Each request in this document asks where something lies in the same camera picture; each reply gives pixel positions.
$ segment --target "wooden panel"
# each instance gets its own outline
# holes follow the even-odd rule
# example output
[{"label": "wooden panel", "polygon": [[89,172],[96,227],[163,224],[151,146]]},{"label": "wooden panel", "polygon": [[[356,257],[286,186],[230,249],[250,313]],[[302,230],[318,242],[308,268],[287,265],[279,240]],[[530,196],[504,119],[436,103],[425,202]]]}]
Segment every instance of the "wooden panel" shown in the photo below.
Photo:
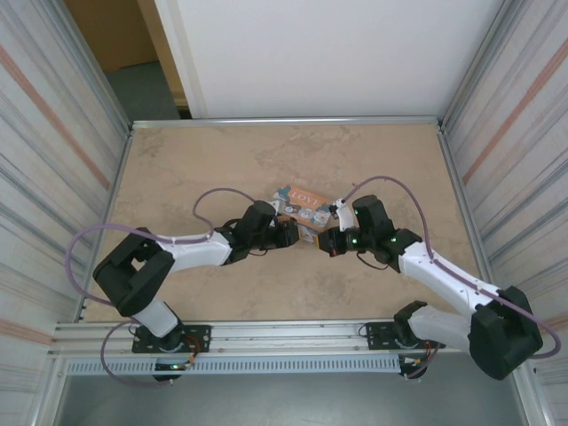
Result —
[{"label": "wooden panel", "polygon": [[[430,220],[434,248],[475,273],[460,211],[436,130],[421,126],[286,126],[136,130],[112,222],[154,233],[205,231],[192,217],[194,200],[216,186],[259,199],[290,182],[331,199],[375,174],[410,185]],[[405,193],[370,184],[398,227],[422,234]],[[234,194],[205,199],[199,212],[214,224],[241,217],[249,202]],[[110,233],[103,253],[124,234]],[[96,294],[101,296],[95,286]],[[226,267],[172,274],[160,292],[183,320],[299,320],[391,316],[415,299],[451,309],[423,284],[393,270],[378,272],[354,256],[329,258],[305,241]],[[87,320],[115,320],[112,308],[90,304]]]},{"label": "wooden panel", "polygon": [[144,21],[146,22],[150,37],[152,37],[154,48],[158,54],[158,59],[162,65],[162,70],[166,76],[166,81],[170,87],[171,94],[174,97],[176,107],[188,108],[184,88],[179,80],[178,70],[176,69],[174,58],[171,55],[170,45],[168,44],[166,34],[163,31],[162,22],[160,21],[160,15],[156,9],[156,4],[154,0],[138,0],[138,6],[144,16]]},{"label": "wooden panel", "polygon": [[65,0],[104,71],[158,60],[136,0]]}]

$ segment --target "cardboard box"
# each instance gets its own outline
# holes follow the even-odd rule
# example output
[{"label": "cardboard box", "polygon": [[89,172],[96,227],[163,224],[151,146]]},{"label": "cardboard box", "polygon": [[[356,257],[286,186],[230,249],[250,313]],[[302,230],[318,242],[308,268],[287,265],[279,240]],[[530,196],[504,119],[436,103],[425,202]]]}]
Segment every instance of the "cardboard box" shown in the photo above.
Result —
[{"label": "cardboard box", "polygon": [[280,204],[279,213],[297,221],[302,240],[313,243],[315,237],[326,229],[332,202],[328,198],[291,184],[282,185],[273,198],[284,201]]}]

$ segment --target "purple cable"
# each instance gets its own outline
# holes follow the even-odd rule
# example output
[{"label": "purple cable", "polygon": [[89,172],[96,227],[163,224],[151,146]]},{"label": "purple cable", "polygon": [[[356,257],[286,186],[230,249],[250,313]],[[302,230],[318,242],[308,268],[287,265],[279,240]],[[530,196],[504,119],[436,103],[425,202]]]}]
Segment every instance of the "purple cable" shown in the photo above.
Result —
[{"label": "purple cable", "polygon": [[[484,296],[488,296],[488,297],[492,298],[493,300],[497,301],[498,303],[507,306],[508,308],[510,308],[513,311],[523,315],[527,319],[533,321],[537,325],[539,325],[542,328],[544,328],[545,330],[547,330],[547,332],[550,334],[550,336],[554,340],[555,347],[548,352],[532,355],[531,359],[550,358],[550,357],[555,356],[558,352],[560,352],[560,349],[562,348],[562,342],[560,341],[560,337],[558,336],[556,331],[551,326],[549,326],[546,322],[544,322],[542,319],[535,317],[534,315],[532,315],[530,312],[524,310],[523,308],[520,308],[520,307],[516,306],[515,304],[512,304],[510,301],[505,300],[502,297],[496,296],[493,293],[490,293],[485,289],[482,289],[482,288],[477,289],[477,286],[473,282],[470,282],[466,278],[462,277],[459,273],[452,271],[451,269],[446,267],[444,264],[442,264],[440,261],[438,261],[436,258],[434,258],[434,252],[433,252],[432,247],[430,245],[430,233],[428,231],[428,224],[426,223],[426,216],[424,215],[424,211],[422,210],[420,203],[418,202],[418,200],[416,199],[416,197],[414,196],[414,194],[412,193],[410,188],[408,186],[406,186],[405,184],[403,184],[401,181],[399,181],[398,179],[396,179],[394,177],[390,177],[390,176],[382,176],[382,175],[373,176],[373,177],[365,179],[363,182],[355,185],[353,187],[353,189],[351,189],[351,191],[343,198],[343,200],[348,201],[361,187],[368,184],[369,182],[372,182],[374,180],[380,180],[380,179],[381,180],[389,180],[391,182],[394,182],[398,186],[402,187],[402,189],[404,189],[406,191],[406,193],[412,199],[416,209],[418,210],[418,214],[420,215],[420,219],[422,220],[422,228],[424,230],[424,243],[426,245],[426,251],[428,252],[428,256],[430,257],[430,260],[432,261],[433,264],[435,264],[442,271],[444,271],[448,275],[452,276],[453,278],[457,279],[458,281],[462,282],[463,284],[465,284],[469,288],[472,288],[472,289],[478,291],[480,294],[482,294]],[[436,348],[436,350],[434,350],[434,353],[432,354],[432,356],[429,357],[424,362],[424,365],[422,367],[420,367],[418,370],[414,371],[412,374],[408,375],[407,378],[412,378],[415,375],[418,375],[424,368],[426,368],[429,365],[429,363],[434,359],[436,354],[438,353],[438,349],[439,349],[439,346]]]},{"label": "purple cable", "polygon": [[[92,233],[94,231],[100,231],[100,230],[103,230],[103,229],[111,229],[111,230],[115,230],[115,231],[123,231],[123,232],[126,232],[126,233],[133,233],[134,235],[138,235],[140,237],[148,238],[149,240],[153,240],[153,241],[163,242],[163,243],[166,243],[166,244],[197,244],[197,243],[200,243],[200,242],[207,241],[210,238],[210,236],[213,234],[213,223],[210,220],[208,220],[206,217],[203,217],[203,216],[201,216],[200,214],[197,213],[197,206],[199,205],[201,200],[203,200],[203,198],[205,198],[207,195],[209,195],[210,193],[216,193],[216,192],[238,193],[238,194],[242,195],[243,197],[249,199],[252,202],[255,201],[255,199],[252,198],[250,195],[248,195],[247,193],[244,193],[243,191],[240,191],[238,189],[224,188],[224,187],[209,189],[208,191],[206,191],[205,193],[200,195],[199,198],[193,204],[193,209],[192,209],[193,216],[196,217],[197,219],[201,220],[202,222],[205,222],[205,224],[207,224],[207,226],[209,227],[209,231],[206,235],[204,235],[200,238],[196,238],[196,239],[179,239],[178,240],[178,239],[175,239],[175,238],[159,237],[157,235],[153,235],[151,233],[145,233],[144,231],[140,231],[139,229],[131,228],[131,227],[125,226],[125,225],[103,224],[103,225],[87,226],[86,228],[83,228],[81,231],[76,233],[73,236],[73,238],[71,239],[71,241],[69,242],[69,244],[67,245],[67,250],[65,252],[65,274],[67,276],[67,279],[69,280],[69,282],[71,283],[73,288],[80,295],[82,295],[82,296],[84,296],[84,297],[86,297],[90,300],[94,300],[95,302],[99,302],[100,304],[106,304],[108,306],[113,306],[113,304],[111,304],[108,300],[102,299],[100,297],[96,297],[96,296],[92,295],[91,293],[89,293],[88,291],[86,291],[75,280],[75,276],[73,275],[73,271],[71,270],[71,253],[73,252],[73,247],[79,241],[79,239],[81,239],[81,237],[83,235],[85,235],[86,233]],[[143,383],[143,382],[136,382],[136,381],[132,381],[132,380],[123,379],[123,378],[119,377],[118,375],[114,374],[110,370],[110,368],[108,367],[107,362],[105,361],[105,348],[107,347],[108,339],[110,339],[110,336],[112,335],[112,333],[114,333],[118,328],[125,326],[126,324],[134,324],[134,323],[138,323],[138,322],[135,319],[133,319],[131,321],[121,322],[118,325],[111,328],[110,331],[108,332],[108,334],[105,336],[105,338],[103,339],[103,343],[100,347],[100,362],[101,362],[103,368],[108,373],[108,375],[110,375],[117,382],[120,382],[122,384],[127,384],[127,385],[130,385],[130,386],[155,387],[155,386],[163,386],[164,384],[168,384],[168,382]]]}]

